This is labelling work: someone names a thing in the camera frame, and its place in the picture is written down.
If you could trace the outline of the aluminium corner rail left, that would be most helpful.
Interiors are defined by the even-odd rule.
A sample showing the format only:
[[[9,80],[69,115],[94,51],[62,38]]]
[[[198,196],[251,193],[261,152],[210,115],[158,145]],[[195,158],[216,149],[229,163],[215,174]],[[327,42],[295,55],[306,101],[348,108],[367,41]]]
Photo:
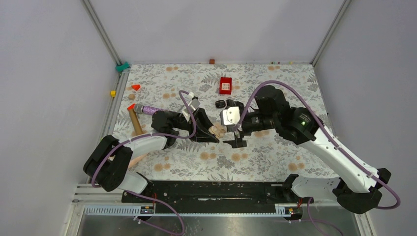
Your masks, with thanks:
[[[89,34],[94,37],[91,43],[92,50],[89,64],[94,73],[91,92],[95,106],[100,110],[98,133],[98,141],[100,141],[108,132],[108,123],[111,120],[114,100],[110,92],[117,88],[119,73],[116,67],[121,65],[122,61],[93,5],[93,1],[82,0],[81,4],[92,25]]]

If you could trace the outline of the purple glitter microphone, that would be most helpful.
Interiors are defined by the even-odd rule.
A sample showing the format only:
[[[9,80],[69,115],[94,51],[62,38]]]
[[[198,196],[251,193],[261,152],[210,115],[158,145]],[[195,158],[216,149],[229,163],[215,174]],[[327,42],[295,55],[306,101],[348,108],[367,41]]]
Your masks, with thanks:
[[[150,116],[152,116],[157,111],[161,111],[160,108],[146,106],[142,104],[135,104],[133,106],[133,110],[138,114],[145,114],[145,115],[150,115]]]

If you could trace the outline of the gold brown microphone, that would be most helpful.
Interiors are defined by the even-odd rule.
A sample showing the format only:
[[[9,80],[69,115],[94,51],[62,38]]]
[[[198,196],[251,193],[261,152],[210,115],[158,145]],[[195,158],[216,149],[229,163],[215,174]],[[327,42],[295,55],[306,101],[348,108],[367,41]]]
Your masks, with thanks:
[[[129,116],[131,118],[131,122],[132,122],[132,125],[133,125],[133,128],[134,128],[134,131],[135,131],[136,135],[142,135],[143,130],[142,130],[142,127],[139,123],[139,119],[136,115],[136,112],[133,109],[128,110],[128,112],[129,112]]]

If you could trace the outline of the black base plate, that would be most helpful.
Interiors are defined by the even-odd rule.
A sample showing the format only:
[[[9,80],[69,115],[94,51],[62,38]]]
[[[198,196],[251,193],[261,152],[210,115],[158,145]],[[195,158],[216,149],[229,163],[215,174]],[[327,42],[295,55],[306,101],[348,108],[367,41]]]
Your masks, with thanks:
[[[123,191],[121,202],[133,205],[162,204],[170,210],[178,205],[205,202],[244,203],[254,205],[278,204],[290,207],[291,214],[302,214],[308,198],[296,196],[282,182],[215,182],[153,180],[142,192],[144,198]]]

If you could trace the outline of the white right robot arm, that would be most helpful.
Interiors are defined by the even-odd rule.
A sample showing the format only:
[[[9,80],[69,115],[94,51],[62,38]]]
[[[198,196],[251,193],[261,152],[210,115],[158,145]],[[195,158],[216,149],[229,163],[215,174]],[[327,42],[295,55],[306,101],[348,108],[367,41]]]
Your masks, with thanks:
[[[381,187],[388,183],[391,173],[376,169],[361,161],[341,144],[321,119],[305,107],[291,107],[282,90],[272,85],[261,87],[253,96],[257,109],[248,112],[240,102],[228,100],[221,112],[221,123],[232,131],[232,148],[247,145],[245,136],[253,132],[275,130],[286,141],[300,146],[327,164],[336,178],[310,178],[289,175],[282,185],[284,200],[297,199],[336,201],[344,209],[363,214],[377,208],[382,198]]]

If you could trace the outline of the teal block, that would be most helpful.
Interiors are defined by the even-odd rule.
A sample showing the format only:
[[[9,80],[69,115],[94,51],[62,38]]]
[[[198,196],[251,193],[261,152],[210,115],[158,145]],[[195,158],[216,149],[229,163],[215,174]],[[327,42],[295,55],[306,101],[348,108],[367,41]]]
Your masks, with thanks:
[[[122,72],[125,69],[128,69],[129,67],[130,67],[130,64],[128,62],[124,62],[123,64],[116,66],[116,71]]]

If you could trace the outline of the floral table mat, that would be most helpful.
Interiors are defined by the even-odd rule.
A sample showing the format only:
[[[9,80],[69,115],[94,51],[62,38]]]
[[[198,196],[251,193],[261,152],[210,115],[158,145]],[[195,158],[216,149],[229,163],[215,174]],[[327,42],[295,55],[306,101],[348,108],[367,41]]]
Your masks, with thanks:
[[[232,78],[230,99],[242,103],[261,82],[282,81],[329,124],[314,69],[308,64],[138,64],[129,70],[113,136],[124,141],[135,135],[127,111],[134,103],[178,111],[182,107],[180,90],[194,93],[210,121],[220,126],[215,102],[226,100],[219,94],[221,77]],[[131,88],[136,84],[141,86],[138,91]],[[247,147],[236,149],[223,143],[233,138],[231,133],[218,144],[196,143],[188,140],[187,134],[181,132],[181,139],[172,147],[147,154],[131,171],[152,180],[283,181],[290,174],[335,177],[318,157],[282,139],[274,130],[254,132],[245,137]]]

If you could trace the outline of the small coloured beads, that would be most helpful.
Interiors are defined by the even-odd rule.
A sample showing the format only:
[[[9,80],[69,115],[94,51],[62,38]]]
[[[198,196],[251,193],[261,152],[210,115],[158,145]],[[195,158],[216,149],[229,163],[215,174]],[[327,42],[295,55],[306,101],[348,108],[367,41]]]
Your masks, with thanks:
[[[270,62],[270,64],[276,64],[276,65],[279,65],[279,64],[294,64],[294,62],[293,61],[272,61],[272,62]]]

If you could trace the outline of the aluminium corner rail right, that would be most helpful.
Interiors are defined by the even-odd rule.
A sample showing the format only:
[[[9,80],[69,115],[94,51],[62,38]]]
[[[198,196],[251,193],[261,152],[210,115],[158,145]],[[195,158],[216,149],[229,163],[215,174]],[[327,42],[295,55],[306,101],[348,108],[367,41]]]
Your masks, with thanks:
[[[345,13],[347,12],[349,6],[351,5],[352,0],[343,0],[342,5],[340,6],[336,16],[334,17],[332,23],[330,24],[329,29],[327,30],[322,42],[319,45],[318,50],[316,51],[313,59],[311,60],[310,64],[313,67],[316,67],[317,63],[320,61],[320,58],[323,54],[323,52],[325,51],[327,44],[330,42],[330,40],[332,39],[333,34],[335,33],[335,31],[338,28],[338,25],[340,24],[340,22],[342,21]]]

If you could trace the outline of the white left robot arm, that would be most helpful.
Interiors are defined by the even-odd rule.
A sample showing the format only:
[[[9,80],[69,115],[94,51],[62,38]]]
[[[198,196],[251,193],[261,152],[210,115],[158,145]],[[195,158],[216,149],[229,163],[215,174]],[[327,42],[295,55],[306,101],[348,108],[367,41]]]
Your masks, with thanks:
[[[135,136],[121,142],[107,135],[99,142],[87,162],[84,172],[91,178],[92,187],[107,192],[115,189],[128,190],[140,202],[152,197],[149,180],[128,170],[132,158],[171,147],[180,139],[181,130],[188,131],[187,139],[199,143],[218,143],[219,139],[209,129],[213,126],[205,110],[198,108],[190,115],[172,111],[156,111],[152,115],[153,133]]]

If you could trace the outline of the red block near microphones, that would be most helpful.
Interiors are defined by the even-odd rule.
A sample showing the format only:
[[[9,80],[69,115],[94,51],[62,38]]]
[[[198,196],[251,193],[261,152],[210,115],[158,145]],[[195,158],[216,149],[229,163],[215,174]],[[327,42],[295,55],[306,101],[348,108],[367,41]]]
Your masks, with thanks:
[[[127,110],[129,111],[129,110],[133,110],[134,109],[134,107],[135,107],[135,104],[132,104],[132,105],[130,105],[129,107],[127,107]]]

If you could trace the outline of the pink microphone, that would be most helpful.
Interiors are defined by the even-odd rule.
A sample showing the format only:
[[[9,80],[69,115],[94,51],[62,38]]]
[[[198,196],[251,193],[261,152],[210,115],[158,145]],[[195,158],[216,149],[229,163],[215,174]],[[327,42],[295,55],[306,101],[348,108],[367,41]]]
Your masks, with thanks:
[[[141,155],[141,156],[138,156],[138,157],[135,157],[135,158],[131,159],[130,162],[129,162],[128,168],[130,169],[130,168],[134,167],[138,162],[143,160],[146,156],[147,155],[144,154],[144,155]]]

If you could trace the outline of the black earbud charging case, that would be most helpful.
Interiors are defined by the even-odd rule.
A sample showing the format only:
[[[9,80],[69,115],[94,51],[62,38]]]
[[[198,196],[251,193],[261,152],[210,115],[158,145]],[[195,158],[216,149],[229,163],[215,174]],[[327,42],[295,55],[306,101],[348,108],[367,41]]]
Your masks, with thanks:
[[[218,108],[218,109],[225,108],[226,107],[226,101],[225,100],[217,100],[215,102],[215,107]]]

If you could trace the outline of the beige earbud charging case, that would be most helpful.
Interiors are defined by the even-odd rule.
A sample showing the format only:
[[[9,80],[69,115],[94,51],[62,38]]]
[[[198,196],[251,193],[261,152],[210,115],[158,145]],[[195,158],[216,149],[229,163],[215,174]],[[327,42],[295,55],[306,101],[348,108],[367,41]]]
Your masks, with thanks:
[[[225,136],[225,134],[227,133],[227,130],[223,126],[213,125],[209,128],[209,132],[213,134],[216,138],[221,139]]]

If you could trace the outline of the red box with label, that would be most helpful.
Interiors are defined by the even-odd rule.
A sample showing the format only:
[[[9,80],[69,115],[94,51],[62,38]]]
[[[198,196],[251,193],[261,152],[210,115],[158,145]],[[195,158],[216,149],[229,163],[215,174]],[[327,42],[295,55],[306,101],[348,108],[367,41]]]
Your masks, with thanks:
[[[221,77],[219,84],[219,94],[222,95],[231,95],[232,94],[232,78],[231,77]]]

